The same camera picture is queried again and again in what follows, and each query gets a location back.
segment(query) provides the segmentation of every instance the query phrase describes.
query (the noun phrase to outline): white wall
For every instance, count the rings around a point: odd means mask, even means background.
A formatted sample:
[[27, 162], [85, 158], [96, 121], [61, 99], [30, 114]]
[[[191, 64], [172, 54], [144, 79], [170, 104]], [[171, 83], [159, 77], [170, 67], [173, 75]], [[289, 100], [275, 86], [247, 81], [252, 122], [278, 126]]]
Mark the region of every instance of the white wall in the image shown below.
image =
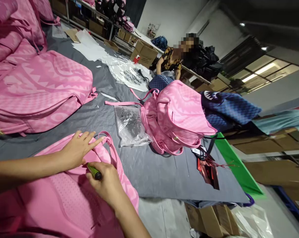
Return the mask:
[[165, 36], [169, 46], [178, 44], [207, 1], [147, 0], [137, 29], [145, 34], [149, 23], [160, 23], [156, 36]]
[[215, 53], [222, 59], [240, 43], [246, 36], [243, 36], [239, 27], [234, 25], [230, 18], [220, 9], [215, 10], [210, 18], [209, 24], [199, 36], [204, 46], [215, 47]]
[[[297, 51], [277, 47], [268, 54], [299, 65]], [[299, 98], [299, 70], [243, 97], [261, 107], [263, 111], [260, 115], [265, 115], [266, 111]]]

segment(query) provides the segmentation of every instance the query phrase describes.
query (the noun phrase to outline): navy backpack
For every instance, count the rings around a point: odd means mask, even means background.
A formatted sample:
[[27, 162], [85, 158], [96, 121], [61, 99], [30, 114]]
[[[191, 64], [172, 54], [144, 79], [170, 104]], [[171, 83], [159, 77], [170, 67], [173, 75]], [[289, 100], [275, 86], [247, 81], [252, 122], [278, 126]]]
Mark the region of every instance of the navy backpack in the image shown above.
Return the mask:
[[210, 91], [200, 94], [206, 119], [218, 132], [228, 130], [236, 124], [244, 125], [262, 110], [240, 94]]

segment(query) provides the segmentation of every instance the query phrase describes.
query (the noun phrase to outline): green mat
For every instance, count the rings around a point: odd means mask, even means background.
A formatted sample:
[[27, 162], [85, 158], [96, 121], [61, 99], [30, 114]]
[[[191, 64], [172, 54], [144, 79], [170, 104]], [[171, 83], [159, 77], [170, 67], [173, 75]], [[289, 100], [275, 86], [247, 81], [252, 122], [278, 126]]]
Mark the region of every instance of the green mat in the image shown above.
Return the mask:
[[[218, 138], [223, 138], [222, 133], [218, 134]], [[258, 186], [248, 169], [245, 167], [241, 159], [237, 156], [234, 150], [231, 148], [231, 145], [226, 139], [216, 139], [215, 144], [222, 154], [223, 158], [230, 166], [232, 173], [235, 175], [235, 178], [239, 182], [243, 191], [250, 194], [254, 200], [256, 199], [265, 199], [266, 195], [262, 189]]]

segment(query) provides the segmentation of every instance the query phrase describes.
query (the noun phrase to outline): gray cloth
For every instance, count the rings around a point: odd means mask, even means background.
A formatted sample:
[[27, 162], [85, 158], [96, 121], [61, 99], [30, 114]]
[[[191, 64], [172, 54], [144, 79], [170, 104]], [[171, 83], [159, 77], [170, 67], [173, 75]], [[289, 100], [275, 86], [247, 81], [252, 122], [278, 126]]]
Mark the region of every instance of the gray cloth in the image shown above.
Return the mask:
[[[119, 101], [137, 101], [127, 86], [115, 83], [107, 65], [101, 61], [88, 61], [80, 52], [73, 49], [69, 38], [52, 38], [51, 28], [46, 30], [49, 50], [55, 50], [89, 68], [93, 74], [93, 86], [98, 92], [103, 92]], [[146, 94], [136, 93], [140, 97]], [[0, 160], [35, 155], [76, 130], [97, 133], [107, 131], [113, 138], [124, 172], [140, 197], [248, 202], [242, 188], [228, 168], [218, 168], [220, 190], [215, 190], [211, 185], [206, 184], [197, 170], [196, 158], [189, 148], [185, 148], [183, 154], [179, 156], [159, 155], [150, 145], [118, 148], [119, 137], [114, 107], [104, 105], [106, 100], [111, 101], [99, 94], [96, 99], [83, 105], [63, 123], [47, 132], [28, 134], [24, 138], [17, 134], [0, 136]], [[203, 144], [208, 148], [207, 140], [204, 140]], [[225, 164], [216, 146], [211, 155], [218, 164]]]

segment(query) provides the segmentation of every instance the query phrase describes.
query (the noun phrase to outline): blue checkered backpack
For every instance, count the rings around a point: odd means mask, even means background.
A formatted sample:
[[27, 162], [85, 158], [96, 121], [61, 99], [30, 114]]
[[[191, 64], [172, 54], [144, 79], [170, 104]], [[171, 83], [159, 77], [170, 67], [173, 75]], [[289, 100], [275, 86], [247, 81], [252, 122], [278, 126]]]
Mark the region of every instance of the blue checkered backpack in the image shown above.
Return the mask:
[[158, 89], [162, 91], [168, 84], [173, 82], [174, 80], [171, 77], [167, 77], [165, 75], [156, 75], [150, 82], [149, 87], [151, 89]]
[[262, 110], [239, 94], [210, 91], [201, 92], [201, 105], [206, 119], [218, 132], [244, 125]]

